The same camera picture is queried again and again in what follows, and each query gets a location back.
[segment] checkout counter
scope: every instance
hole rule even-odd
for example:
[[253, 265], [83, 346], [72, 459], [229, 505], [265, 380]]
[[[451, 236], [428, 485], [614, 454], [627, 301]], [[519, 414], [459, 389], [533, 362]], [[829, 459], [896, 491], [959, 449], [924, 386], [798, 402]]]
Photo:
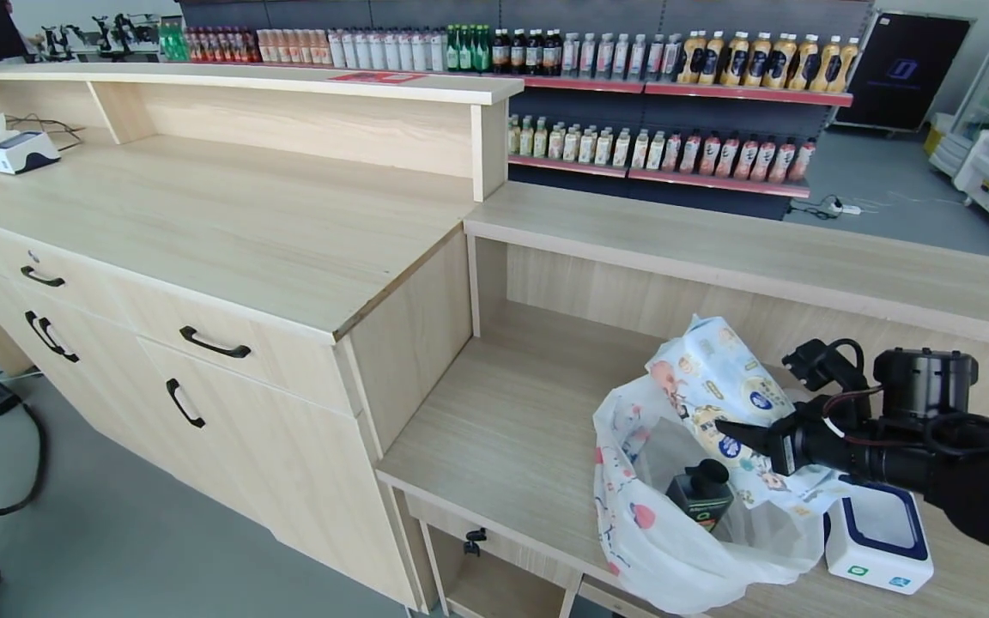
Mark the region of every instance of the checkout counter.
[[[577, 596], [657, 614], [602, 558], [592, 412], [692, 313], [767, 363], [812, 337], [964, 349], [989, 415], [989, 257], [507, 183], [521, 90], [0, 67], [0, 112], [86, 128], [58, 164], [0, 175], [1, 328], [127, 449], [466, 617], [565, 618]], [[922, 513], [937, 572], [917, 595], [820, 564], [709, 615], [989, 615], [989, 548]]]

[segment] light wood countertop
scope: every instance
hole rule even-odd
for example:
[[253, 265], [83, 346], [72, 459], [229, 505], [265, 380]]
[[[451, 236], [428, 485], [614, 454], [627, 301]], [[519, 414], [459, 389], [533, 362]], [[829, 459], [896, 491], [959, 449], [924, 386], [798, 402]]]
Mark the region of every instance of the light wood countertop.
[[[660, 340], [509, 302], [472, 339], [404, 428], [379, 476], [615, 584], [593, 509], [592, 415], [643, 374]], [[989, 548], [921, 505], [937, 574], [912, 597], [829, 575], [752, 586], [713, 618], [989, 615]]]
[[101, 130], [0, 173], [0, 227], [341, 339], [475, 207], [469, 179]]
[[471, 234], [989, 343], [989, 257], [507, 183]]
[[346, 94], [409, 101], [490, 106], [525, 90], [521, 79], [427, 75], [408, 82], [338, 82], [332, 78], [357, 70], [207, 65], [189, 63], [57, 63], [0, 65], [0, 82], [128, 82], [221, 86], [290, 93]]

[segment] printed plastic bag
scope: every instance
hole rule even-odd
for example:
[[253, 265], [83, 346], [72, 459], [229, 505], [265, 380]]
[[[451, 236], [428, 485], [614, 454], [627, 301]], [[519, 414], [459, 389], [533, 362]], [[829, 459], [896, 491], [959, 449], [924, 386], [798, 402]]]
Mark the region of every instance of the printed plastic bag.
[[769, 501], [793, 515], [820, 518], [848, 492], [825, 466], [804, 466], [789, 477], [774, 473], [769, 457], [715, 427], [718, 420], [768, 427], [793, 411], [792, 400], [723, 318], [694, 316], [686, 333], [664, 343], [646, 368], [682, 424], [727, 466], [731, 489], [747, 507]]
[[601, 547], [629, 593], [668, 613], [697, 614], [736, 601], [749, 584], [790, 584], [821, 558], [821, 518], [737, 500], [707, 532], [664, 495], [674, 474], [707, 451], [651, 376], [610, 392], [593, 426]]

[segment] gray floor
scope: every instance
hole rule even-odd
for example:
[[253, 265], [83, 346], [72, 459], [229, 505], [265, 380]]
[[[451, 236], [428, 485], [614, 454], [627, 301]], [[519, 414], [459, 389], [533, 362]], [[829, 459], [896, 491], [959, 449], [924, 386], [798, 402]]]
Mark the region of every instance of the gray floor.
[[[989, 216], [959, 204], [921, 145], [831, 133], [819, 148], [813, 196], [837, 193], [870, 212], [789, 220], [989, 255]], [[0, 618], [402, 617], [396, 603], [103, 438], [43, 379], [17, 388], [45, 419], [52, 457], [39, 500], [0, 518]], [[0, 418], [0, 506], [27, 492], [34, 462], [28, 418]], [[574, 615], [607, 614], [580, 599]]]

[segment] black sign board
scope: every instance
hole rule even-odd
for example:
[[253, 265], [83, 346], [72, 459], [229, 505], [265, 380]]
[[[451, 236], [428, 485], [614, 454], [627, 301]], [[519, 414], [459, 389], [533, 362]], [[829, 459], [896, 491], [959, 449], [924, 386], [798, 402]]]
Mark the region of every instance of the black sign board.
[[835, 122], [918, 130], [972, 27], [956, 17], [880, 13]]

